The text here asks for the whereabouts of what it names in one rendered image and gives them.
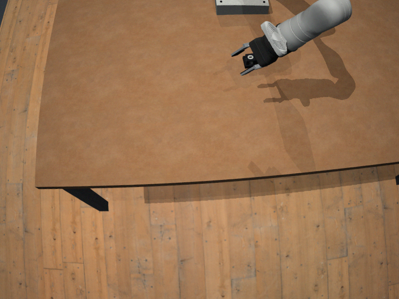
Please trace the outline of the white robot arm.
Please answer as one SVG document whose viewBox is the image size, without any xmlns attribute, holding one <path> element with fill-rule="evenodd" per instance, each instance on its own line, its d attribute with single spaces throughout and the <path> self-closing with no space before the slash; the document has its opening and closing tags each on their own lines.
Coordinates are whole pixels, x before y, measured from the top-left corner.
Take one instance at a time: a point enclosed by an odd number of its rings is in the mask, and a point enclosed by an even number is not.
<svg viewBox="0 0 399 299">
<path fill-rule="evenodd" d="M 347 21 L 352 15 L 350 0 L 318 0 L 290 20 L 293 33 L 308 42 Z"/>
</svg>

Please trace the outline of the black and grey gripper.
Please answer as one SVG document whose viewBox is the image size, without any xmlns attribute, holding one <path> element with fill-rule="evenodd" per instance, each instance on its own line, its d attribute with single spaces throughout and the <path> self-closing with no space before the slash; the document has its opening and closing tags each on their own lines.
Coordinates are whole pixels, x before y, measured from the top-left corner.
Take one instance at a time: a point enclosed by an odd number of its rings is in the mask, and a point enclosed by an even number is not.
<svg viewBox="0 0 399 299">
<path fill-rule="evenodd" d="M 253 70 L 266 67 L 276 62 L 279 57 L 294 52 L 307 43 L 300 40 L 293 33 L 290 20 L 291 18 L 277 24 L 276 26 L 271 22 L 265 21 L 261 24 L 261 28 L 265 34 L 263 37 L 255 38 L 251 42 L 243 44 L 243 47 L 231 54 L 232 57 L 239 55 L 245 51 L 245 49 L 250 47 L 258 62 L 257 65 L 254 65 L 252 68 L 240 73 L 241 76 L 246 75 Z"/>
</svg>

